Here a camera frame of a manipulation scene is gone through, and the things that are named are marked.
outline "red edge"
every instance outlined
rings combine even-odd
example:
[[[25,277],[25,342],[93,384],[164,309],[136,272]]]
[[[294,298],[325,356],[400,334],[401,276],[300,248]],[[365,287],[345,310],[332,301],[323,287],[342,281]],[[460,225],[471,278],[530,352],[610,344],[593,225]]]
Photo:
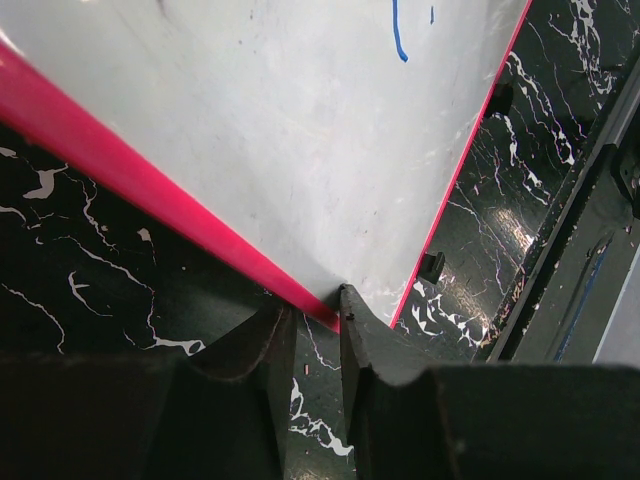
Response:
[[[339,332],[333,310],[4,45],[0,87],[2,122]]]
[[[509,58],[509,54],[511,53],[511,50],[513,49],[513,44],[516,42],[516,38],[518,37],[518,33],[520,33],[520,29],[522,28],[522,24],[524,23],[525,17],[527,16],[527,12],[529,11],[529,7],[531,6],[531,2],[533,0],[528,0],[527,4],[524,7],[524,10],[522,12],[522,16],[520,17],[520,20],[518,21],[518,24],[516,25],[515,30],[513,31],[513,35],[511,36],[511,40],[509,41],[509,45],[507,46],[507,51],[504,54],[504,57],[502,57],[502,62],[500,63],[500,67],[498,68],[498,72],[496,73],[496,76],[493,80],[493,84],[491,85],[491,88],[489,89],[489,92],[487,93],[487,97],[484,99],[484,103],[482,105],[482,108],[480,109],[480,113],[478,114],[478,118],[476,119],[476,123],[473,126],[473,130],[471,132],[471,135],[469,136],[469,140],[467,141],[467,145],[464,147],[464,150],[462,151],[462,155],[460,157],[460,163],[458,163],[458,166],[456,167],[455,172],[453,173],[453,177],[451,178],[451,183],[449,184],[449,188],[447,188],[447,192],[445,194],[444,200],[442,201],[442,204],[440,205],[440,209],[438,210],[438,214],[436,215],[435,220],[433,221],[433,225],[431,226],[431,230],[429,231],[429,235],[427,236],[427,241],[424,244],[424,247],[422,248],[422,253],[420,254],[420,257],[418,257],[418,263],[416,263],[415,268],[413,269],[413,273],[411,274],[411,277],[409,278],[409,282],[407,283],[407,288],[404,291],[404,294],[402,295],[402,300],[400,300],[400,303],[398,304],[398,308],[396,309],[394,315],[393,315],[393,319],[391,320],[391,325],[389,325],[391,328],[394,328],[396,326],[396,323],[398,323],[398,318],[400,317],[400,313],[402,312],[402,309],[404,308],[404,304],[407,301],[407,297],[409,296],[409,292],[411,291],[411,287],[413,286],[413,282],[416,278],[416,275],[418,274],[418,269],[420,268],[420,263],[422,260],[422,257],[424,257],[424,254],[427,252],[427,248],[429,248],[429,244],[431,243],[431,239],[433,238],[433,235],[436,232],[436,228],[438,227],[438,223],[440,223],[440,218],[442,217],[442,214],[444,212],[445,207],[447,206],[447,201],[449,200],[449,196],[451,195],[451,191],[453,190],[453,187],[456,184],[456,180],[458,179],[458,175],[460,175],[460,170],[462,169],[462,165],[464,165],[464,160],[467,158],[467,154],[469,153],[469,150],[471,149],[471,145],[473,143],[473,139],[476,136],[476,132],[478,131],[478,128],[480,128],[480,123],[482,123],[482,116],[484,115],[484,111],[487,109],[487,105],[489,104],[489,100],[491,99],[491,93],[493,92],[493,88],[495,87],[496,82],[498,81],[498,78],[500,78],[500,75],[502,74],[502,70],[504,69],[505,64],[507,63],[507,58]]]

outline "black marble surface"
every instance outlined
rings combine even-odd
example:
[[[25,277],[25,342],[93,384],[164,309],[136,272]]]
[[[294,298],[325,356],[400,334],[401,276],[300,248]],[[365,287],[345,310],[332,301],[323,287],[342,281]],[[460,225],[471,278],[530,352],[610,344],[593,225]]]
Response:
[[[431,245],[443,279],[416,282],[396,326],[432,356],[483,357],[498,336],[637,19],[640,0],[534,0],[500,79],[513,108],[483,122]],[[0,147],[0,349],[193,353],[269,295],[6,128]],[[301,322],[296,355],[287,478],[355,478],[339,339]]]
[[[579,174],[591,126],[640,33],[640,1],[534,0],[396,328],[443,360],[486,359]]]

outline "white board surface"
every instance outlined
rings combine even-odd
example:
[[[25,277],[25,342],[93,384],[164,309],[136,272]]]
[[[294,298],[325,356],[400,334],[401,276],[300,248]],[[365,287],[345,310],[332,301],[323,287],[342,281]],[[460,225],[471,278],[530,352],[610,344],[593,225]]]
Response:
[[[0,1],[2,40],[320,299],[390,323],[526,0]]]

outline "red border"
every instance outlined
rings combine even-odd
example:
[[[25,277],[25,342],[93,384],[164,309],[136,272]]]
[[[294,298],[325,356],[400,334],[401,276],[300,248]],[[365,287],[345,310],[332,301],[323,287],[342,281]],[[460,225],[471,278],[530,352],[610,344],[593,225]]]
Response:
[[[502,57],[502,62],[500,63],[500,67],[498,68],[498,72],[496,73],[495,78],[493,79],[493,85],[491,85],[491,88],[489,89],[489,92],[487,93],[487,97],[484,99],[484,103],[482,104],[482,108],[480,109],[480,113],[478,114],[478,118],[476,119],[476,123],[473,126],[473,130],[471,131],[471,135],[469,136],[469,140],[467,141],[467,145],[464,147],[464,150],[462,151],[462,155],[460,156],[460,163],[458,163],[458,166],[456,167],[456,171],[453,173],[453,177],[451,178],[451,183],[449,184],[449,188],[447,188],[447,192],[445,194],[444,200],[442,201],[442,204],[440,205],[440,209],[438,210],[438,214],[436,215],[435,220],[433,221],[433,225],[431,226],[431,230],[429,231],[429,235],[427,236],[427,240],[424,244],[424,247],[422,248],[422,253],[420,254],[420,256],[418,257],[418,262],[416,263],[415,268],[413,269],[413,273],[411,274],[411,277],[409,277],[409,283],[407,283],[407,288],[404,291],[404,294],[402,295],[402,300],[400,300],[400,303],[398,304],[398,308],[396,309],[396,312],[393,315],[393,319],[391,320],[391,325],[389,325],[391,328],[394,328],[396,326],[396,323],[398,322],[398,318],[400,318],[400,313],[402,312],[402,308],[404,307],[404,304],[407,301],[407,297],[409,296],[409,292],[411,291],[411,288],[413,287],[413,282],[416,278],[416,275],[418,274],[418,269],[420,268],[420,263],[422,261],[422,257],[424,257],[424,254],[427,252],[427,248],[429,248],[429,244],[431,243],[431,239],[433,238],[433,235],[436,233],[436,228],[438,227],[438,223],[440,223],[440,218],[442,218],[442,214],[444,213],[444,209],[447,206],[447,202],[449,200],[449,196],[451,195],[451,191],[453,190],[453,187],[456,184],[456,180],[458,179],[458,175],[460,174],[460,170],[462,169],[462,165],[464,165],[464,161],[467,158],[467,154],[469,153],[469,150],[471,149],[471,144],[473,143],[473,139],[476,136],[476,132],[478,131],[478,128],[480,128],[480,123],[482,123],[482,116],[484,114],[484,111],[487,109],[487,105],[489,104],[489,100],[491,99],[491,94],[493,93],[493,88],[496,84],[496,82],[498,81],[498,78],[500,77],[500,74],[502,73],[502,70],[504,69],[505,64],[507,63],[507,58],[509,58],[509,54],[511,53],[511,50],[513,49],[513,44],[516,42],[516,38],[518,36],[518,33],[520,33],[520,29],[522,28],[522,24],[524,23],[525,17],[527,16],[527,12],[529,11],[529,7],[531,6],[531,2],[533,0],[528,0],[527,4],[524,7],[524,10],[522,11],[522,16],[520,17],[520,20],[518,21],[518,24],[516,25],[515,30],[513,31],[513,35],[511,36],[511,40],[509,41],[509,45],[507,46],[507,51],[504,54],[504,57]]]
[[[0,121],[339,331],[333,310],[1,44],[0,88]]]

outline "blue marker line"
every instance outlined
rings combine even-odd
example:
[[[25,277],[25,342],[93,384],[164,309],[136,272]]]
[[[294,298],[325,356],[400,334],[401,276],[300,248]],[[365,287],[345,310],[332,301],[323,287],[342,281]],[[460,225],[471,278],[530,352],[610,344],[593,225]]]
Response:
[[[406,62],[409,60],[407,54],[402,50],[402,44],[400,43],[400,31],[398,30],[398,0],[393,0],[393,36],[396,39],[396,50],[398,50],[398,56],[400,60]]]

